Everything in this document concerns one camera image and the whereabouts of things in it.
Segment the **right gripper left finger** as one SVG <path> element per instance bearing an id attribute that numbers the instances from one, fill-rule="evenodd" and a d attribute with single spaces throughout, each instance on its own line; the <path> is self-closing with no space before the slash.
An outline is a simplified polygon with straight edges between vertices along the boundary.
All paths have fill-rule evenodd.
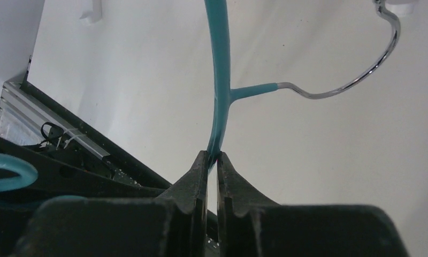
<path id="1" fill-rule="evenodd" d="M 57 197 L 34 212 L 13 256 L 204 256 L 209 155 L 154 199 Z"/>

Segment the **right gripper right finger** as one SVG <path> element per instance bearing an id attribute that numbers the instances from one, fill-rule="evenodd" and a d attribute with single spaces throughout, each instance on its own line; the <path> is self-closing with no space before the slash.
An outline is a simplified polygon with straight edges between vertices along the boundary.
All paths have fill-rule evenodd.
<path id="1" fill-rule="evenodd" d="M 281 205 L 225 153 L 217 161 L 221 256 L 408 256 L 390 217 L 373 205 Z"/>

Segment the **blue wire hanger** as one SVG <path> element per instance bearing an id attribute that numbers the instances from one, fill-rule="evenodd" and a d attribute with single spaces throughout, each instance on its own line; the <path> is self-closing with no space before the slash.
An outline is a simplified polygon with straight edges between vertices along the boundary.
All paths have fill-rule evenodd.
<path id="1" fill-rule="evenodd" d="M 251 96 L 290 89 L 310 100 L 320 100 L 341 94 L 371 75 L 395 49 L 401 34 L 401 23 L 397 15 L 386 8 L 385 1 L 374 1 L 377 15 L 389 22 L 392 29 L 391 40 L 380 58 L 351 82 L 323 93 L 309 93 L 291 82 L 273 82 L 242 88 L 231 88 L 230 32 L 226 1 L 205 1 L 209 24 L 214 74 L 213 122 L 207 152 L 208 168 L 211 169 L 219 158 L 223 143 L 228 112 L 233 102 Z M 15 177 L 0 178 L 0 192 L 18 190 L 31 185 L 38 179 L 38 171 L 31 164 L 11 155 L 0 154 L 0 169 L 16 173 Z"/>

